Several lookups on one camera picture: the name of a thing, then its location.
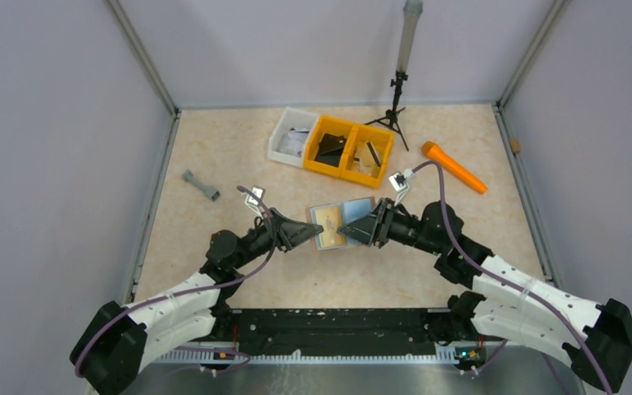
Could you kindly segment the tan credit card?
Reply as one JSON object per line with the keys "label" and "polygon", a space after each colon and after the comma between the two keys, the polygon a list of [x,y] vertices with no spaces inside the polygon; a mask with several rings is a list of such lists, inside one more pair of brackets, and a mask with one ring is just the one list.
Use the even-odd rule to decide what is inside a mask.
{"label": "tan credit card", "polygon": [[345,237],[337,233],[337,229],[342,225],[342,214],[338,205],[313,207],[310,214],[313,223],[323,227],[323,233],[317,239],[318,250],[337,249],[346,244]]}

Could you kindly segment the brown leather card holder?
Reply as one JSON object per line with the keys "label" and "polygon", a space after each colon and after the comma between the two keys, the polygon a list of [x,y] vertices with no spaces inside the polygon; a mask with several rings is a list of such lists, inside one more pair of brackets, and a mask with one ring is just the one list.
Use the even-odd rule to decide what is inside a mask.
{"label": "brown leather card holder", "polygon": [[342,225],[365,216],[374,208],[374,203],[374,197],[361,197],[344,202],[307,207],[305,209],[307,222],[323,228],[323,232],[313,239],[315,250],[326,252],[360,246],[360,242],[349,236],[341,235],[338,229]]}

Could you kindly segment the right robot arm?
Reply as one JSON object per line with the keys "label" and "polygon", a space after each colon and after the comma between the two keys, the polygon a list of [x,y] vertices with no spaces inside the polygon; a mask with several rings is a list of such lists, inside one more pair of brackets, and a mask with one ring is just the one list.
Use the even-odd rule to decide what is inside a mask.
{"label": "right robot arm", "polygon": [[421,216],[381,199],[369,213],[338,228],[367,246],[389,241],[431,253],[434,269],[466,287],[450,300],[462,323],[540,351],[583,382],[618,393],[632,363],[632,314],[619,300],[582,299],[530,276],[462,233],[451,206],[432,202]]}

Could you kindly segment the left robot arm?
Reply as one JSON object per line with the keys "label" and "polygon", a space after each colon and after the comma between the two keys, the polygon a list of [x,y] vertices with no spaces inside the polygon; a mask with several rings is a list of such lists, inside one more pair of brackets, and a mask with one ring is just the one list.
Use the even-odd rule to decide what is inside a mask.
{"label": "left robot arm", "polygon": [[69,356],[75,375],[99,394],[120,394],[158,357],[212,332],[213,308],[251,277],[239,268],[257,258],[267,263],[277,250],[291,251],[322,233],[322,226],[275,208],[243,236],[213,233],[206,262],[190,277],[145,300],[110,301],[96,311]]}

